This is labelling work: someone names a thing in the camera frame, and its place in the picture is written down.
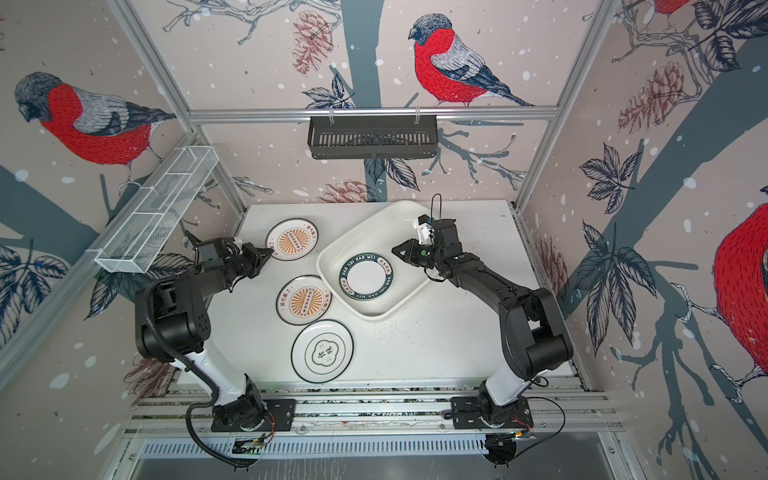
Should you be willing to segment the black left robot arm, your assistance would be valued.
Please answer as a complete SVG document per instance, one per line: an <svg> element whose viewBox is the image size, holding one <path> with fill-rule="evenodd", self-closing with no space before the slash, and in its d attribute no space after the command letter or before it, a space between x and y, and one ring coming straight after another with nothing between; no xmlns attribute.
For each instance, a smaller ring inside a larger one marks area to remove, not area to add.
<svg viewBox="0 0 768 480"><path fill-rule="evenodd" d="M236 369L210 339L207 301L258 276L273 256L237 237L203 241L187 233L195 260L190 271L154 281L136 295L136 346L148 359L190 373L209 394L204 404L219 431L275 428L275 418L254 382Z"/></svg>

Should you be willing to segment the white plastic bin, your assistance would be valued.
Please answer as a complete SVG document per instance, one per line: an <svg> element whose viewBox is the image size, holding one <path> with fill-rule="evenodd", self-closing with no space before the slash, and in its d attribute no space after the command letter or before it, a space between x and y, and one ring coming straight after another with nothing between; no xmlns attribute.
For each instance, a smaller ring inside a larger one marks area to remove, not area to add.
<svg viewBox="0 0 768 480"><path fill-rule="evenodd" d="M368 214L320 253L320 278L343 306L359 318L376 322L391 315L431 280L392 249L418 237L418 218L427 206L403 200Z"/></svg>

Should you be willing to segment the orange sunburst plate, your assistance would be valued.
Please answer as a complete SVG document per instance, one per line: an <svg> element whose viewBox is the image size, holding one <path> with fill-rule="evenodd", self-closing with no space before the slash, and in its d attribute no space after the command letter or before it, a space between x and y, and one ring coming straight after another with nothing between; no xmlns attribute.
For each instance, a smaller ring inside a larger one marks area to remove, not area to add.
<svg viewBox="0 0 768 480"><path fill-rule="evenodd" d="M319 320L332 304L332 292L317 275L302 275L289 281L276 299L276 312L285 323L304 326Z"/></svg>

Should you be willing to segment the green rim plate front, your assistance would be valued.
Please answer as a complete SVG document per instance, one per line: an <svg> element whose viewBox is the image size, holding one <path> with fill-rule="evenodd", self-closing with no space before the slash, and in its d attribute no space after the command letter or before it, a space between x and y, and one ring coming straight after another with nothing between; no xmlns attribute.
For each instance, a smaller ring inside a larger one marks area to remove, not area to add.
<svg viewBox="0 0 768 480"><path fill-rule="evenodd" d="M338 280L347 297L368 301L381 297L389 290L394 271L385 257L366 252L350 257L342 265Z"/></svg>

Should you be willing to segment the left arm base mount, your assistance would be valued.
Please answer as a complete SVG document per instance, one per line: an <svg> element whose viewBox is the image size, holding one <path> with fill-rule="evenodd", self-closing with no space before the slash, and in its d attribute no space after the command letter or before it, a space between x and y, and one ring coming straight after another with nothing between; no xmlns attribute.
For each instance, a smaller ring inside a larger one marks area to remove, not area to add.
<svg viewBox="0 0 768 480"><path fill-rule="evenodd" d="M287 432L291 430L296 410L294 399L263 401L256 407L247 400L235 400L213 407L211 430L216 433Z"/></svg>

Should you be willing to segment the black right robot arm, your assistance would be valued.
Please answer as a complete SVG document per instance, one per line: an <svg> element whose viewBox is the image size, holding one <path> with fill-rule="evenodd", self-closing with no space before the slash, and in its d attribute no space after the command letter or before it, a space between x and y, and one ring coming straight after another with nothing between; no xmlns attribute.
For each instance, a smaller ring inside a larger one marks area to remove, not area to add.
<svg viewBox="0 0 768 480"><path fill-rule="evenodd" d="M534 380L572 359L573 345L551 291L516 284L460 247L409 239L392 253L413 267L436 270L442 281L473 294L497 314L504 364L479 387L480 416L486 423L511 421Z"/></svg>

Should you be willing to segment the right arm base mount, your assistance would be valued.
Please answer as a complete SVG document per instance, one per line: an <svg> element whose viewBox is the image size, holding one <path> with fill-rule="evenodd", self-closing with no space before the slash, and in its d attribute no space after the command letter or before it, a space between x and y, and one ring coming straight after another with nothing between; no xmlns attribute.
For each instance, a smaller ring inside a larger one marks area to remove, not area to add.
<svg viewBox="0 0 768 480"><path fill-rule="evenodd" d="M452 397L450 408L441 413L450 420L455 429L522 429L533 428L528 401L520 397L505 405L498 406L484 395L475 397Z"/></svg>

